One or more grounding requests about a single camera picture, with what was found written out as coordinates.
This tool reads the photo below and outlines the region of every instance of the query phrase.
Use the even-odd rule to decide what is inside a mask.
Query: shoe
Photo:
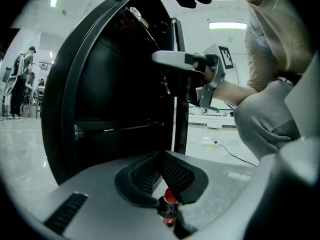
[[[25,117],[21,114],[14,114],[14,118],[13,119],[24,119]]]

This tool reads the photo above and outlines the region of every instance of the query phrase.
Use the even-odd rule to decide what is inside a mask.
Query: gray pants
[[[280,80],[246,98],[236,108],[234,121],[243,143],[260,160],[300,137],[284,99],[293,85]]]

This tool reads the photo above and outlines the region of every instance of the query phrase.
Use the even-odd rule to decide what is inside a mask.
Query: man in black cap
[[[21,69],[15,68],[14,70],[15,74],[17,74],[17,80],[11,94],[11,110],[8,119],[24,118],[24,116],[20,113],[20,106],[23,102],[28,75],[30,75],[30,73],[32,72],[32,63],[34,61],[35,53],[36,48],[34,46],[31,46],[26,53],[20,54],[15,60],[14,67],[18,67],[21,56],[23,56],[23,67]]]

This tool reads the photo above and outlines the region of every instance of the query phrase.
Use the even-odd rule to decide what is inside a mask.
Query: white ceiling
[[[43,38],[41,37],[40,50],[56,52],[59,49],[56,48],[57,43],[61,45],[77,23],[103,1],[105,0],[58,0],[56,7],[52,8],[50,0],[30,0],[12,27],[41,31]],[[181,20],[187,47],[192,51],[204,51],[215,42],[217,32],[208,29],[209,21],[247,22],[248,19],[247,4],[241,0],[214,0],[209,5],[198,4],[196,9],[181,7],[175,0],[161,1],[171,17]],[[224,36],[229,45],[236,46],[234,50],[237,53],[244,52],[243,31],[227,31]]]

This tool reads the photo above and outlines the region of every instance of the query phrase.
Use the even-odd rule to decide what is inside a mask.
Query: black pants
[[[10,114],[12,115],[20,114],[20,106],[24,99],[26,81],[27,81],[26,79],[18,76],[16,83],[13,87],[12,94],[11,94],[11,103],[10,103],[11,105]]]

